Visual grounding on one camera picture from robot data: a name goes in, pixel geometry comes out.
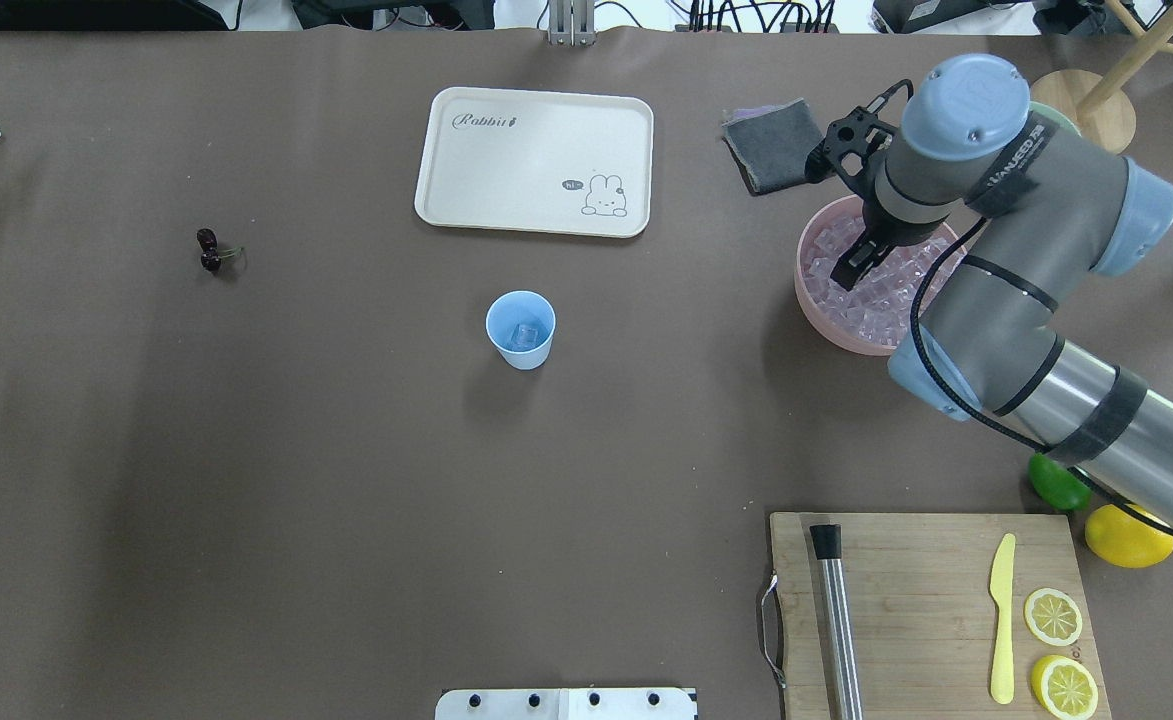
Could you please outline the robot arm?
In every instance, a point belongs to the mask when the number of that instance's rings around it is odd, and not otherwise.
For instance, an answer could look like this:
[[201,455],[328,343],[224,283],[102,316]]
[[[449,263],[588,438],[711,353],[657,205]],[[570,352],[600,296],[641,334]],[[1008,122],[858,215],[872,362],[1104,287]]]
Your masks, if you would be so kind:
[[1003,57],[952,56],[900,87],[899,125],[879,118],[879,95],[829,124],[806,169],[862,201],[865,232],[830,274],[846,290],[957,208],[978,213],[889,373],[925,405],[1101,480],[1173,534],[1173,402],[1051,330],[1085,276],[1121,276],[1162,240],[1172,184],[1031,110]]

